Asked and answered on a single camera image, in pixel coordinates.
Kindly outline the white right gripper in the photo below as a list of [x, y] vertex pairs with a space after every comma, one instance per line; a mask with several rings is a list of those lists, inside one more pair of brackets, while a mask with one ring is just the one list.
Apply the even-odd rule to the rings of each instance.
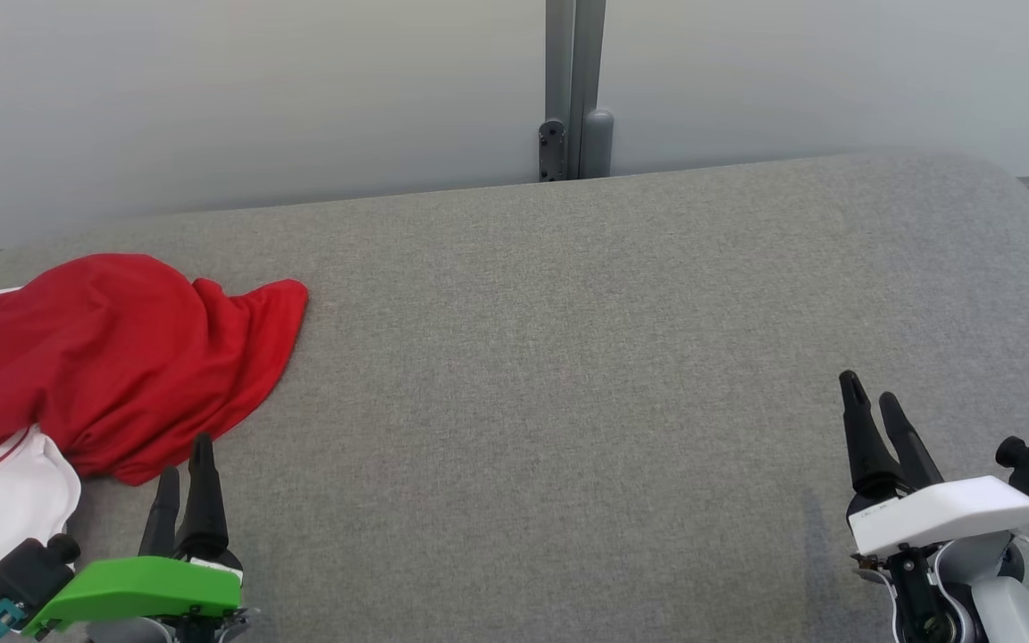
[[[992, 476], [944, 481], [897, 396], [885, 391], [879, 403], [895, 460], [858, 376], [841, 372], [840, 386], [854, 491], [847, 524], [858, 574], [889, 594], [891, 639], [1029, 642], [1016, 546], [1029, 545], [1029, 496]], [[898, 497], [907, 485], [917, 492]]]

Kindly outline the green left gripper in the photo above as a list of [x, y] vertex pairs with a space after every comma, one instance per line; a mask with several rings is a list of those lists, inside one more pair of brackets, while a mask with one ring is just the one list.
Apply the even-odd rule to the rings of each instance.
[[194, 565], [205, 561], [238, 565], [229, 551], [229, 533], [220, 475], [211, 435], [199, 434], [189, 453], [189, 488], [184, 515], [180, 511], [180, 474], [175, 467], [161, 472], [155, 500], [148, 510], [139, 556], [98, 559], [54, 595], [21, 628], [34, 638], [42, 630], [61, 631], [82, 622], [107, 622], [135, 617], [220, 618], [242, 606], [240, 578], [229, 571]]

